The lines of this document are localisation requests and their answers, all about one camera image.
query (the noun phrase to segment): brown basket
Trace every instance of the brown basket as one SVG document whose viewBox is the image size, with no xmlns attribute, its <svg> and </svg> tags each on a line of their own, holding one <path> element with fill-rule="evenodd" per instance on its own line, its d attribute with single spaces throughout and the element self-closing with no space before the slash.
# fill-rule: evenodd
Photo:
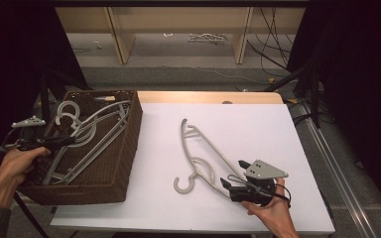
<svg viewBox="0 0 381 238">
<path fill-rule="evenodd" d="M 136 91 L 80 91 L 68 92 L 64 101 L 78 104 L 81 121 L 97 110 L 118 101 L 130 100 L 126 129 L 70 184 L 42 185 L 43 179 L 52 163 L 49 156 L 36 164 L 36 169 L 29 173 L 19 191 L 42 205 L 80 205 L 95 203 L 121 202 L 126 199 L 132 164 L 138 147 L 141 128 L 142 108 Z M 114 96 L 115 101 L 95 101 L 95 97 Z M 71 120 L 61 120 L 60 126 L 54 123 L 48 126 L 47 136 L 69 135 Z M 96 134 L 86 145 L 69 148 L 57 166 L 56 172 L 66 174 L 76 165 L 91 148 L 117 123 L 117 118 L 110 117 L 97 124 Z"/>
</svg>

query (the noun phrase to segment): cable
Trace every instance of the cable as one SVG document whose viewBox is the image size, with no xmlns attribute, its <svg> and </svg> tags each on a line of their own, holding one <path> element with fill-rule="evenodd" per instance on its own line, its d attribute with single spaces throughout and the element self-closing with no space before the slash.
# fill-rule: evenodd
<svg viewBox="0 0 381 238">
<path fill-rule="evenodd" d="M 40 223 L 33 216 L 32 212 L 29 210 L 26 203 L 24 203 L 23 199 L 20 197 L 20 195 L 18 195 L 17 192 L 14 193 L 14 199 L 18 203 L 18 205 L 20 206 L 24 214 L 27 216 L 27 218 L 30 220 L 30 222 L 34 225 L 36 230 L 42 235 L 42 237 L 49 238 L 49 235 L 46 233 L 46 231 L 43 229 Z"/>
<path fill-rule="evenodd" d="M 247 42 L 247 44 L 249 44 L 249 46 L 252 48 L 252 50 L 253 50 L 254 52 L 256 52 L 257 54 L 259 54 L 261 57 L 266 58 L 267 60 L 269 60 L 270 62 L 272 62 L 273 64 L 275 64 L 276 66 L 278 66 L 278 67 L 280 67 L 280 68 L 282 68 L 282 69 L 286 69 L 286 67 L 283 66 L 282 64 L 279 64 L 279 63 L 276 62 L 275 60 L 273 60 L 273 59 L 271 59 L 271 58 L 265 56 L 263 53 L 259 52 L 259 50 L 257 50 L 254 46 L 252 46 L 252 44 L 250 44 L 249 41 L 246 41 L 246 42 Z"/>
<path fill-rule="evenodd" d="M 18 129 L 18 127 L 13 128 L 11 131 L 8 132 L 8 134 L 5 136 L 4 140 L 2 141 L 1 147 L 5 147 L 5 145 L 7 144 L 7 141 L 8 141 L 8 139 L 9 139 L 9 137 L 10 137 L 10 136 L 12 135 L 12 133 L 14 133 L 17 129 Z"/>
<path fill-rule="evenodd" d="M 327 115 L 327 114 L 329 114 L 329 112 L 318 112 L 318 113 L 317 113 L 318 116 L 320 116 L 320 115 Z M 295 127 L 296 127 L 299 123 L 301 123 L 302 121 L 304 121 L 304 120 L 306 120 L 306 119 L 308 119 L 308 118 L 310 118 L 310 117 L 312 117 L 312 116 L 313 116 L 312 113 L 308 113 L 308 114 L 301 115 L 301 116 L 297 116 L 297 117 L 293 118 L 293 121 L 295 121 L 295 122 L 294 122 L 294 123 L 295 123 Z"/>
<path fill-rule="evenodd" d="M 268 38 L 267 38 L 267 41 L 266 41 L 266 45 L 268 44 L 269 36 L 272 36 L 273 39 L 275 40 L 277 46 L 278 46 L 278 49 L 280 51 L 280 54 L 281 54 L 281 57 L 282 57 L 283 61 L 285 63 L 287 63 L 288 59 L 287 59 L 286 55 L 284 54 L 283 49 L 281 48 L 280 41 L 278 40 L 277 26 L 275 24 L 276 8 L 272 8 L 272 22 L 271 22 L 271 25 L 268 23 L 268 20 L 267 20 L 265 14 L 264 14 L 264 11 L 262 10 L 262 8 L 259 8 L 259 9 L 260 9 L 260 11 L 262 13 L 262 17 L 264 18 L 265 23 L 267 24 L 268 31 L 269 31 Z"/>
<path fill-rule="evenodd" d="M 261 68 L 262 68 L 262 70 L 265 72 L 265 73 L 267 73 L 267 74 L 270 74 L 270 75 L 272 75 L 272 76 L 280 76 L 280 77 L 284 77 L 285 75 L 279 75 L 279 74 L 275 74 L 275 73 L 271 73 L 271 72 L 269 72 L 269 71 L 267 71 L 266 69 L 265 69 L 265 67 L 264 67 L 264 64 L 263 64 L 263 56 L 264 56 L 264 51 L 265 51 L 265 46 L 264 46 L 264 48 L 262 49 L 262 53 L 260 53 L 260 55 L 261 55 Z"/>
<path fill-rule="evenodd" d="M 293 41 L 289 38 L 289 35 L 286 34 L 287 40 L 289 40 L 290 44 L 294 44 Z"/>
<path fill-rule="evenodd" d="M 265 47 L 267 47 L 267 48 L 274 49 L 274 50 L 277 50 L 277 51 L 283 51 L 283 52 L 285 52 L 285 53 L 289 53 L 289 52 L 290 52 L 290 51 L 287 51 L 287 50 L 283 50 L 283 49 L 276 48 L 276 47 L 272 47 L 272 46 L 269 46 L 269 45 L 265 44 L 264 42 L 261 41 L 261 39 L 259 39 L 258 34 L 255 34 L 255 37 L 256 37 L 256 39 L 258 40 L 258 42 L 259 42 L 260 44 L 262 44 L 263 46 L 265 46 Z"/>
<path fill-rule="evenodd" d="M 138 57 L 138 55 L 133 51 L 131 50 L 131 52 L 135 55 L 135 57 Z M 144 66 L 147 66 L 147 67 L 171 67 L 171 68 L 175 68 L 174 66 L 170 66 L 170 65 L 163 65 L 163 64 L 160 64 L 160 65 L 147 65 L 145 63 L 142 62 L 141 59 L 138 59 L 138 61 L 144 65 Z M 218 71 L 215 71 L 215 70 L 210 70 L 210 69 L 202 69 L 202 68 L 197 68 L 197 67 L 191 67 L 191 66 L 185 66 L 185 68 L 191 68 L 193 70 L 197 70 L 197 71 L 206 71 L 206 72 L 213 72 L 213 73 L 216 73 L 222 77 L 225 77 L 225 78 L 242 78 L 242 79 L 246 79 L 246 80 L 249 80 L 249 81 L 252 81 L 252 82 L 256 82 L 256 83 L 259 83 L 259 84 L 270 84 L 270 82 L 261 82 L 261 81 L 258 81 L 258 80 L 255 80 L 255 79 L 252 79 L 252 78 L 249 78 L 249 77 L 245 77 L 245 76 L 228 76 L 228 75 L 224 75 Z"/>
<path fill-rule="evenodd" d="M 253 184 L 252 182 L 250 182 L 250 181 L 248 181 L 248 180 L 244 180 L 244 179 L 242 179 L 242 178 L 239 178 L 239 177 L 237 177 L 237 176 L 235 176 L 235 175 L 229 175 L 227 178 L 228 178 L 229 180 L 232 180 L 232 181 L 236 181 L 236 182 L 245 184 L 246 186 L 251 186 L 252 188 L 255 189 L 256 193 L 259 193 L 259 194 L 261 194 L 261 195 L 270 196 L 270 197 L 271 197 L 271 196 L 276 196 L 276 197 L 278 197 L 278 198 L 281 198 L 281 199 L 283 199 L 283 200 L 286 200 L 286 201 L 288 202 L 289 208 L 291 207 L 291 204 L 290 204 L 290 203 L 291 203 L 291 200 L 292 200 L 292 195 L 290 194 L 290 191 L 289 191 L 286 187 L 284 187 L 284 186 L 282 186 L 282 185 L 280 185 L 280 184 L 276 184 L 276 186 L 280 186 L 280 187 L 282 187 L 282 188 L 289 194 L 289 197 L 285 197 L 284 195 L 278 194 L 278 193 L 276 193 L 275 191 L 274 191 L 274 192 L 271 192 L 271 191 L 262 189 L 262 187 L 257 186 L 257 185 L 255 185 L 255 184 Z"/>
</svg>

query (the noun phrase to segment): floor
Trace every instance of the floor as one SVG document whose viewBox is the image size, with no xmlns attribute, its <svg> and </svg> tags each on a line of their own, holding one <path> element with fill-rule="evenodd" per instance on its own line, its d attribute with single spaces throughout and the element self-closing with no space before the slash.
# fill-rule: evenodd
<svg viewBox="0 0 381 238">
<path fill-rule="evenodd" d="M 88 84 L 96 89 L 258 91 L 288 74 L 276 63 L 261 59 L 249 46 L 243 64 L 236 64 L 227 36 L 221 42 L 212 43 L 189 42 L 188 34 L 138 35 L 131 57 L 124 65 L 118 63 L 109 35 L 69 34 L 68 37 Z M 266 42 L 267 37 L 253 35 L 249 37 L 249 42 L 262 51 L 261 41 Z M 282 49 L 291 49 L 294 36 L 279 35 L 278 39 Z M 278 46 L 271 39 L 268 45 Z M 275 49 L 265 48 L 264 54 L 278 64 L 286 63 Z M 283 99 L 294 98 L 292 89 L 295 84 L 290 82 L 279 89 Z M 309 99 L 299 98 L 297 103 L 289 103 L 288 107 L 293 118 L 299 117 L 309 112 Z M 324 100 L 321 101 L 320 111 L 324 113 L 319 117 L 319 130 L 310 119 L 296 119 L 295 124 L 318 188 L 334 221 L 336 231 L 331 237 L 381 237 L 381 195 L 367 172 L 355 163 L 354 153 L 338 130 L 338 125 L 326 114 Z M 333 172 L 335 165 L 344 178 L 342 184 Z M 352 208 L 346 202 L 347 192 L 353 195 L 358 206 Z M 132 233 L 113 236 L 114 231 L 61 230 L 49 225 L 52 207 L 34 203 L 28 205 L 51 237 L 156 237 L 154 234 Z M 363 220 L 355 216 L 359 211 L 365 214 Z M 358 224 L 364 221 L 367 221 L 369 228 Z M 40 236 L 18 206 L 14 207 L 8 235 Z M 164 234 L 162 237 L 185 236 Z M 303 237 L 328 236 L 312 234 Z"/>
</svg>

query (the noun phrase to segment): human hand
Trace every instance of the human hand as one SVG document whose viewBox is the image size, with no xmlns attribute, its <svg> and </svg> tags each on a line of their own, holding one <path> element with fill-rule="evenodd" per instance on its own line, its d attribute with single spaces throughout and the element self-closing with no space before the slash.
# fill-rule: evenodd
<svg viewBox="0 0 381 238">
<path fill-rule="evenodd" d="M 44 148 L 31 151 L 11 149 L 5 155 L 0 166 L 0 207 L 10 207 L 15 190 L 26 178 L 33 167 L 33 160 L 39 156 L 48 156 L 51 152 Z"/>
<path fill-rule="evenodd" d="M 284 194 L 284 179 L 277 178 L 276 193 Z M 274 196 L 271 202 L 260 207 L 249 201 L 242 201 L 242 205 L 248 210 L 248 215 L 256 215 L 265 226 L 278 237 L 299 237 L 293 224 L 289 211 L 288 202 Z"/>
</svg>

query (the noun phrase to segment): black cable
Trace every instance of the black cable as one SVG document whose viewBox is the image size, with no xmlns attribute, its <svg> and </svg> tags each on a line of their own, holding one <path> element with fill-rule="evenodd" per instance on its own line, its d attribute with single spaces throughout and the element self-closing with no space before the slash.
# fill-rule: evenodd
<svg viewBox="0 0 381 238">
<path fill-rule="evenodd" d="M 18 130 L 18 127 L 16 128 L 13 128 L 11 131 L 8 132 L 8 134 L 5 136 L 4 140 L 2 141 L 2 144 L 1 144 L 1 147 L 5 147 L 5 145 L 7 144 L 7 141 L 9 139 L 9 137 L 12 135 L 12 133 L 14 133 L 16 130 Z"/>
<path fill-rule="evenodd" d="M 284 56 L 283 49 L 281 48 L 280 43 L 279 43 L 279 41 L 278 41 L 277 30 L 276 30 L 276 36 L 274 36 L 274 34 L 273 34 L 273 32 L 272 32 L 272 25 L 270 26 L 270 24 L 268 23 L 268 20 L 266 19 L 265 14 L 264 14 L 262 8 L 259 8 L 259 9 L 261 10 L 262 16 L 263 16 L 263 18 L 264 18 L 264 20 L 265 20 L 265 23 L 266 23 L 266 25 L 267 25 L 267 27 L 268 27 L 268 31 L 269 31 L 267 40 L 266 40 L 265 44 L 263 45 L 262 52 L 259 53 L 259 54 L 261 55 L 261 67 L 262 67 L 262 70 L 263 70 L 264 72 L 270 74 L 270 75 L 273 75 L 273 76 L 285 76 L 285 75 L 277 75 L 277 74 L 274 74 L 274 73 L 270 73 L 270 72 L 268 72 L 268 71 L 265 69 L 265 67 L 264 67 L 264 65 L 263 65 L 263 58 L 262 58 L 262 57 L 265 56 L 265 55 L 264 55 L 264 52 L 265 52 L 265 48 L 266 48 L 266 46 L 268 45 L 268 41 L 269 41 L 270 36 L 272 36 L 272 37 L 274 38 L 275 42 L 277 43 L 277 46 L 279 47 L 278 50 L 280 51 L 280 55 L 281 55 L 281 57 L 282 57 L 282 59 L 283 59 L 284 62 L 286 62 L 286 60 L 285 60 L 286 57 Z M 274 8 L 273 8 L 273 22 L 272 22 L 272 24 L 275 25 L 275 10 L 274 10 Z M 286 69 L 286 68 L 287 68 L 286 66 L 282 66 L 282 65 L 280 65 L 280 67 L 283 68 L 283 69 Z"/>
<path fill-rule="evenodd" d="M 329 114 L 329 112 L 318 112 L 317 113 L 317 115 L 327 115 L 327 114 Z M 308 113 L 308 114 L 305 114 L 305 115 L 301 115 L 301 116 L 297 116 L 297 117 L 295 117 L 295 118 L 293 118 L 293 121 L 294 121 L 294 123 L 295 123 L 295 127 L 299 124 L 299 123 L 301 123 L 302 121 L 304 121 L 304 120 L 306 120 L 306 119 L 308 119 L 308 118 L 310 118 L 310 117 L 312 117 L 313 116 L 313 114 L 312 113 Z"/>
<path fill-rule="evenodd" d="M 279 63 L 276 62 L 275 60 L 273 60 L 273 59 L 267 57 L 265 54 L 259 52 L 259 50 L 257 50 L 254 46 L 252 46 L 252 44 L 250 44 L 249 41 L 246 41 L 246 42 L 247 42 L 247 44 L 249 44 L 249 46 L 252 48 L 252 50 L 253 50 L 255 53 L 259 54 L 261 57 L 266 58 L 267 60 L 269 60 L 271 63 L 275 64 L 276 66 L 278 66 L 278 67 L 280 67 L 280 68 L 282 68 L 282 69 L 286 69 L 286 67 L 283 66 L 282 64 L 279 64 Z"/>
<path fill-rule="evenodd" d="M 291 202 L 292 202 L 292 194 L 290 193 L 290 191 L 286 187 L 282 186 L 281 184 L 275 184 L 275 186 L 282 187 L 289 194 L 289 198 L 286 198 L 285 196 L 280 195 L 278 193 L 275 193 L 275 192 L 273 193 L 274 196 L 277 196 L 277 197 L 280 197 L 281 199 L 287 200 L 289 208 L 290 208 L 291 207 Z"/>
<path fill-rule="evenodd" d="M 267 47 L 267 48 L 274 49 L 274 50 L 277 50 L 277 51 L 283 51 L 283 52 L 285 52 L 285 53 L 289 53 L 289 52 L 290 52 L 290 51 L 287 51 L 287 50 L 283 50 L 283 49 L 276 48 L 276 47 L 272 47 L 272 46 L 270 46 L 270 45 L 265 44 L 264 42 L 261 41 L 261 39 L 259 39 L 258 34 L 256 34 L 255 37 L 256 37 L 256 39 L 258 40 L 258 42 L 259 42 L 260 44 L 262 44 L 262 46 L 265 46 L 265 47 Z"/>
<path fill-rule="evenodd" d="M 286 34 L 287 40 L 289 40 L 290 44 L 294 44 L 293 41 L 289 38 L 289 35 Z"/>
<path fill-rule="evenodd" d="M 36 230 L 42 235 L 44 238 L 49 238 L 49 235 L 46 234 L 43 227 L 39 224 L 39 222 L 36 220 L 36 218 L 33 216 L 29 208 L 27 207 L 26 203 L 24 203 L 23 199 L 21 199 L 20 195 L 18 195 L 17 192 L 14 194 L 14 199 L 17 201 L 18 205 L 20 206 L 21 210 L 26 214 L 27 218 L 29 218 L 30 222 L 34 225 Z"/>
<path fill-rule="evenodd" d="M 273 39 L 275 40 L 275 42 L 276 42 L 276 44 L 277 44 L 277 46 L 278 46 L 278 48 L 280 50 L 280 54 L 281 54 L 281 57 L 282 57 L 283 61 L 284 62 L 288 61 L 287 57 L 283 53 L 283 49 L 281 48 L 280 41 L 278 40 L 277 26 L 275 24 L 276 8 L 272 8 L 272 22 L 271 22 L 271 26 L 269 25 L 268 20 L 267 20 L 265 14 L 264 14 L 264 11 L 262 10 L 262 8 L 260 8 L 260 10 L 261 10 L 261 13 L 262 13 L 262 17 L 264 18 L 264 21 L 265 21 L 265 23 L 267 24 L 267 27 L 268 27 L 268 31 L 269 31 L 269 33 L 268 33 L 268 39 L 269 39 L 269 36 L 273 37 Z"/>
</svg>

